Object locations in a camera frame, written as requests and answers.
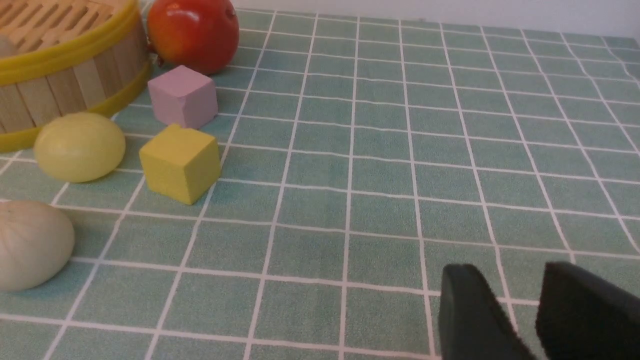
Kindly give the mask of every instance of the white grid line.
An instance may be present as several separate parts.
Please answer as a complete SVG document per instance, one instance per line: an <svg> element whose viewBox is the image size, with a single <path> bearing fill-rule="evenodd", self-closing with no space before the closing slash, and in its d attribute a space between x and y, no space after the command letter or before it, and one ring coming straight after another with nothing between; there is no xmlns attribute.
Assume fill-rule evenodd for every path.
<svg viewBox="0 0 640 360"><path fill-rule="evenodd" d="M445 42L444 39L444 32L441 32L441 36L442 36L442 42ZM447 63L450 65L451 61L449 60L449 52L447 51L446 45L445 45L445 56L447 58ZM493 244L493 248L495 251L495 260L496 260L496 265L498 268L498 274L500 275L500 282L502 284L502 289L504 290L504 296L506 298L506 304L507 304L507 310L509 313L509 318L511 320L511 323L513 325L513 328L515 331L518 331L518 322L516 320L516 315L515 312L513 311L513 305L510 301L511 299L511 295L509 294L509 288L507 285L507 280L506 277L504 275L504 269L502 267L502 260L501 260L501 256L500 256L500 247L498 246L498 243L495 241L495 234L493 233L493 227L492 227L492 223L491 223L491 218L489 217L489 210L487 208L486 202L484 200L484 193L483 193L483 189L482 189L482 184L480 182L480 177L478 175L478 171L476 169L476 161L474 159L474 153L473 153L473 149L471 148L471 141L468 138L468 133L467 133L467 127L465 125L465 116L464 113L462 111L462 106L460 104L460 98L458 97L458 90L456 88L456 79L453 76L453 69L449 67L449 75L451 76L451 84L453 85L453 92L454 95L456 96L456 104L458 105L458 111L459 111L459 115L460 115L460 122L462 125L462 130L465 134L465 141L467 143L467 151L469 153L469 158L471 161L471 166L474 168L473 172L474 172L474 177L476 179L476 186L478 189L478 194L480 196L480 203L482 205L482 209L484 212L484 219L486 221L486 226L487 226L487 230L489 232L489 238L491 239L491 243Z"/></svg>
<svg viewBox="0 0 640 360"><path fill-rule="evenodd" d="M418 196L418 183L417 177L415 174L415 159L413 156L413 136L411 129L411 115L409 111L409 95L406 86L406 68L404 65L404 47L403 47L403 36L402 36L402 21L398 21L398 35L400 40L400 62L402 68L402 79L403 79L403 92L404 92L404 116L406 118L406 128L407 128L407 136L409 141L409 160L411 164L411 182L413 186L413 203L415 207L415 226L418 232L419 239L419 248L420 252L420 277L422 278L422 289L424 290L424 312L426 315L426 327L427 327L427 341L429 344L429 354L433 356L435 354L435 331L437 329L433 328L433 315L431 313L431 301L429 299L429 277L427 275L427 261L426 255L424 253L425 243L424 238L422 237L422 217L420 213L420 200Z"/></svg>
<svg viewBox="0 0 640 360"><path fill-rule="evenodd" d="M276 12L274 13L274 16L272 18L272 23L271 23L271 28L273 28L273 21L275 21L275 15ZM313 34L315 35L316 33L316 28L317 28L317 21L318 21L318 14L316 14L315 20L314 20L314 30L313 30ZM313 46L314 43L314 37L311 38L311 44L310 44L310 49ZM255 330L256 330L256 326L257 326L257 322L258 322L258 316L260 313L260 305L262 304L262 298L263 298L263 294L264 294L264 287L265 287L265 283L266 283L266 278L265 276L268 273L269 270L269 261L271 259L271 250L273 249L273 239L275 237L275 231L276 231L276 225L278 223L278 217L280 216L280 209L282 206L282 200L284 198L284 191L286 189L285 184L287 182L287 174L289 173L289 164L291 163L291 155L292 155L292 150L293 150L293 143L295 141L296 138L296 130L298 127L298 119L300 117L300 109L302 107L302 100L303 97L302 95L304 94L305 91L305 85L307 82L307 75L306 72L309 70L309 64L311 62L311 53L309 52L307 54L307 65L305 67L305 75L303 76L302 79L302 86L300 88L300 98L298 99L298 107L296 109L296 115L295 115L295 119L293 122L293 128L291 129L291 139L289 140L289 150L287 151L287 159L285 160L285 164L284 164L284 171L282 174L282 181L280 183L280 189L278 191L278 200L276 203L276 208L275 211L273 213L273 221L271 224L271 229L269 231L269 241L267 244L267 251L266 251L266 255L264 257L264 266L262 268L262 276L260 277L260 283L258 285L258 291L256 294L256 301L255 301L255 307L253 309L253 315L252 315L252 319L251 319L251 324L249 326L249 335L248 335L248 340L246 342L246 347L244 348L244 360L249 360L249 357L251 356L251 348L252 348L252 344L253 344L253 340L255 338Z"/></svg>
<svg viewBox="0 0 640 360"><path fill-rule="evenodd" d="M525 38L525 43L527 44L527 48L529 49L531 54L533 54L533 52L531 51L531 47L529 46L529 41L526 39L526 36L525 36L524 32L522 32L522 36ZM536 66L538 66L538 68L542 71L542 68L540 67L540 63L538 62L537 57L533 56L533 59L536 62ZM546 74L542 74L542 76L545 78L545 81L547 82L547 86L551 90L551 93L554 94L554 89L551 87L551 83L549 82L549 79L548 79L547 75ZM558 107L560 112L563 114L563 117L566 119L566 114L565 114L562 106L560 105L560 101L555 96L554 96L554 100L556 102L556 106ZM600 188L602 189L602 192L604 193L605 197L607 198L607 201L609 202L609 206L611 207L611 209L613 210L614 214L616 215L616 218L618 219L618 222L620 223L620 226L622 226L622 229L624 230L625 234L627 235L627 239L629 240L629 243L640 254L640 247L638 247L638 245L636 244L636 242L633 239L633 236L631 235L631 233L627 229L627 225L625 224L625 221L623 220L623 217L620 215L620 212L618 212L618 208L616 207L615 203L613 202L613 199L611 199L611 196L609 195L609 192L607 191L607 188L604 186L604 182L602 181L602 179L598 175L598 171L596 170L593 162L591 161L591 158L589 157L589 154L587 153L587 150L585 150L585 148L583 148L582 142L580 141L580 138L578 137L578 134L575 132L575 130L574 130L573 126L571 125L570 121L567 121L566 124L569 126L569 129L571 130L571 132L573 134L573 137L575 138L576 143L581 148L582 155L584 156L586 161L589 163L589 166L591 167L591 171L593 172L593 175L595 176L596 181L598 181L598 184L600 185Z"/></svg>
<svg viewBox="0 0 640 360"><path fill-rule="evenodd" d="M360 37L360 18L356 21L356 39ZM340 290L340 332L339 332L339 345L340 351L338 352L338 360L344 360L344 347L346 342L346 328L347 328L347 286L346 283L349 277L349 241L351 231L351 193L353 185L353 143L355 138L355 124L356 124L356 95L358 92L358 45L359 41L355 41L355 61L353 64L353 84L351 94L351 126L349 127L349 165L347 172L347 199L346 199L346 212L344 221L344 250L342 252L342 282L345 284Z"/></svg>
<svg viewBox="0 0 640 360"><path fill-rule="evenodd" d="M482 35L484 38L484 42L487 44L488 46L488 41L486 39L486 36L484 35L484 30L482 30ZM497 65L495 64L495 60L493 59L493 54L489 53L489 57L491 59L491 63L493 64L493 68L496 69L496 73L498 75L498 81L500 82L500 87L502 88L502 90L504 91L504 98L507 102L507 105L509 106L509 111L511 112L511 117L513 118L513 122L515 123L516 128L518 129L518 134L520 135L520 138L523 140L524 142L524 133L522 132L522 128L520 127L520 122L518 121L518 117L516 117L515 115L515 111L513 111L513 105L511 104L511 99L509 98L509 95L507 94L507 92L505 91L504 88L504 82L502 80L502 76L500 75L500 72L497 71ZM573 251L571 250L571 247L569 246L569 243L566 241L566 238L564 237L564 232L562 231L562 227L560 226L560 222L557 219L556 216L556 212L554 211L554 207L551 203L551 199L549 198L549 195L547 193L547 188L545 187L545 183L542 181L542 177L540 176L540 173L538 172L538 166L536 166L536 162L533 158L533 155L531 154L531 150L529 149L529 146L525 143L524 144L524 149L527 153L527 157L529 157L529 161L531 162L531 168L533 169L533 172L536 176L536 179L538 180L538 185L540 186L540 190L542 191L542 195L545 198L545 202L547 203L547 207L549 208L549 212L551 213L551 218L554 222L554 225L556 227L556 231L560 237L560 240L563 243L564 248L569 252L569 259L571 261L572 264L575 264L575 255L573 254Z"/></svg>

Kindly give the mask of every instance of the yellow lemon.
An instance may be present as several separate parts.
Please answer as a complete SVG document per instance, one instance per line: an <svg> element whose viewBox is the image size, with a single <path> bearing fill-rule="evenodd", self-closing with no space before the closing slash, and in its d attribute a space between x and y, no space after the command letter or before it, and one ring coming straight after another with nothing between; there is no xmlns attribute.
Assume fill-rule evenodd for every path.
<svg viewBox="0 0 640 360"><path fill-rule="evenodd" d="M116 169L125 148L125 136L113 121L94 113L74 113L45 125L33 152L48 176L83 183Z"/></svg>

